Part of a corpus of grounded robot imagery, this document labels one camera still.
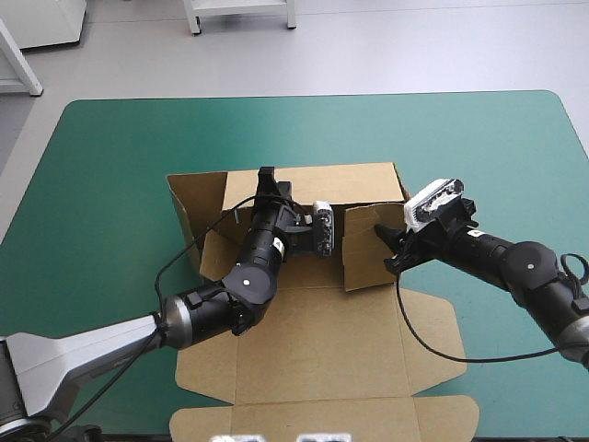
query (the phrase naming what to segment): black cable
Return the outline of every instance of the black cable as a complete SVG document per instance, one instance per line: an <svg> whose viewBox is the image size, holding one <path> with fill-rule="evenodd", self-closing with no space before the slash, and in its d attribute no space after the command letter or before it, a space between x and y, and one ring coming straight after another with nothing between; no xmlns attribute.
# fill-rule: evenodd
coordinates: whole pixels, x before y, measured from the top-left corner
<svg viewBox="0 0 589 442"><path fill-rule="evenodd" d="M65 431L67 429L68 426L70 426L78 417L80 417L82 414L84 414L88 408L90 408L92 405L94 405L94 402L96 402L98 399L100 399L100 397L107 392L107 390L112 387L112 385L119 380L119 378L125 373L125 371L127 371L132 365L133 363L137 360L137 358L139 356L141 356L144 351L147 349L147 347L149 346L149 344L154 340L154 338L158 335L158 330L154 331L153 333L151 333L149 336L147 336L144 340L143 345L140 347L140 349L133 355L133 357L131 359L129 359L124 366L121 367L121 369L119 371L117 371L115 373L115 375L109 379L109 381L104 384L100 390L98 390L96 392L96 394L94 394L94 396L92 396L84 405L82 405L77 412L75 412L67 421L65 421L59 428L57 428L55 431L53 431L50 435L47 436L47 439L45 440L45 442L51 442L52 440L54 440L58 435L60 435L63 431Z"/></svg>
<svg viewBox="0 0 589 442"><path fill-rule="evenodd" d="M161 277L164 274L164 272L167 269L169 269L174 264L174 262L179 260L197 242L199 242L202 237L204 237L207 233L209 233L216 226L218 226L219 223L221 223L230 214L234 213L243 204L245 204L251 200L257 200L257 199L284 201L284 202L290 204L291 207L298 208L301 212L303 212L303 215L308 215L305 207L303 207L301 204L297 203L296 201L292 200L291 198L286 198L286 197L280 196L280 195L251 195L248 198L241 200L239 203L234 205L231 209L227 210L224 214L219 216L210 226L207 226L207 228L203 232L201 232L195 239L193 239L189 244L187 244L187 246L184 249L182 249L176 256L174 256L174 258L172 258L170 261L168 261L166 264L164 264L164 266L161 269L159 269L159 272L157 272L156 280L154 281L154 288L156 289L157 300L159 302L159 312L160 312L160 316L161 316L161 322L165 322L165 319L166 319L165 318L166 311L164 310L164 296L161 291Z"/></svg>
<svg viewBox="0 0 589 442"><path fill-rule="evenodd" d="M581 278L579 278L569 267L567 258L570 256L576 258L583 266L583 276L581 276ZM589 281L589 262L587 262L583 256L576 253L565 253L564 255L560 256L560 264L562 264L562 269L564 270L569 280L572 290L572 298L579 299L583 297L583 285L587 284Z"/></svg>
<svg viewBox="0 0 589 442"><path fill-rule="evenodd" d="M400 280L401 280L401 276L400 276L400 274L398 274L397 275L397 282L395 283L395 286L397 288L397 301L398 301L398 307L401 310L401 315L403 315L403 319L405 320L405 323L407 324L407 328L409 329L409 331L411 332L413 337L417 340L417 342L422 345L423 348L425 348L428 352L433 353L434 355L438 355L444 359L448 359L448 360L454 361L454 362L463 362L466 364L493 364L493 363L499 363L499 362L519 361L522 359L532 359L534 357L551 355L553 353L557 353L557 352L560 352L563 350L569 350L571 348L587 347L587 344L585 344L585 343L572 343L569 345L565 345L563 347L553 347L553 348L549 348L547 350L542 350L540 352L526 353L526 354L522 354L522 355L502 356L502 357L483 357L483 358L474 357L473 358L473 357L457 357L457 356L447 355L446 353L440 352L439 350L432 348L427 342L425 342L421 338L421 336L413 328L413 325L411 324L409 317L407 316L407 311L405 310L405 306L403 304L403 298L401 296L400 287L399 287Z"/></svg>

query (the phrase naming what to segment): white cabinet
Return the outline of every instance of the white cabinet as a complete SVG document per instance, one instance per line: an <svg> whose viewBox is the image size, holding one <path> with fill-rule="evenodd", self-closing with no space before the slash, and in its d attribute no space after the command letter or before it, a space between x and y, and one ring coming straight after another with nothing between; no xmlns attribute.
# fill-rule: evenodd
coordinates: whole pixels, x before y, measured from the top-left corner
<svg viewBox="0 0 589 442"><path fill-rule="evenodd" d="M0 0L0 18L20 49L80 40L86 0Z"/></svg>

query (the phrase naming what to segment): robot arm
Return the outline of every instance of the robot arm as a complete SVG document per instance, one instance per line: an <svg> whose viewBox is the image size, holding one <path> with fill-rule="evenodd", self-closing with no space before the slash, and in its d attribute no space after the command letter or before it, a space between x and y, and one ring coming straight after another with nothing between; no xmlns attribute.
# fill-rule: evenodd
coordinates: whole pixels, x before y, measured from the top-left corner
<svg viewBox="0 0 589 442"><path fill-rule="evenodd" d="M578 279L561 257L537 242L513 244L477 229L473 201L462 197L460 180L436 180L405 206L407 230L384 225L376 234L396 254L385 260L400 274L431 260L445 262L510 292L567 359L589 368L589 298L582 285L589 266L578 256L584 275Z"/></svg>
<svg viewBox="0 0 589 442"><path fill-rule="evenodd" d="M261 168L251 225L237 261L221 281L168 297L164 311L60 339L29 333L0 338L0 442L42 441L51 420L63 422L86 382L138 354L181 349L215 335L239 335L258 324L277 290L288 256L333 250L333 212L314 204L295 211L291 183Z"/></svg>

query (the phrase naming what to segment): cardboard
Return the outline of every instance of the cardboard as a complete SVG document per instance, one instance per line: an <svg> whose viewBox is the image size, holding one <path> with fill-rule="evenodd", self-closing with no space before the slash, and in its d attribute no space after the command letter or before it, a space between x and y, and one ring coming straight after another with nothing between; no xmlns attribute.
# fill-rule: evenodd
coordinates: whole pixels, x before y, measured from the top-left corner
<svg viewBox="0 0 589 442"><path fill-rule="evenodd" d="M179 353L182 388L235 405L178 411L170 422L174 440L263 434L269 442L294 442L301 433L343 432L363 442L469 441L478 421L473 400L412 397L459 376L466 366L423 350L398 311L382 263L391 253L373 230L380 221L403 226L408 195L393 165L279 169L276 176L293 182L301 204L334 204L336 252L327 260L305 256L283 264L264 320L243 336L225 333ZM169 182L190 240L192 232L254 193L257 177L255 171L213 172ZM388 189L380 189L382 182ZM198 183L210 184L210 191L184 188ZM322 196L315 191L321 186ZM231 269L249 210L238 212L239 223L231 215L206 236L201 274L218 280ZM464 354L447 301L410 290L403 296L427 342Z"/></svg>

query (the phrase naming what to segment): green table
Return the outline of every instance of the green table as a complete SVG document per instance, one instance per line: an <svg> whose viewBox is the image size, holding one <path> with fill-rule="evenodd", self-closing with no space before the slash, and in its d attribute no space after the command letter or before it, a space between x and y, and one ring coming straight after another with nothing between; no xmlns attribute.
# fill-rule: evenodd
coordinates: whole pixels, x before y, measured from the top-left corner
<svg viewBox="0 0 589 442"><path fill-rule="evenodd" d="M0 334L155 309L156 270L182 246L168 173L389 160L412 192L460 177L490 233L589 254L587 157L550 92L77 101L0 246ZM468 355L549 345L507 294L458 271L429 263L404 281L454 303ZM182 262L165 288L195 282ZM145 356L82 422L163 433L178 408L219 403L176 387L175 362L172 350ZM589 377L558 355L470 366L424 394L474 397L481 436L589 435Z"/></svg>

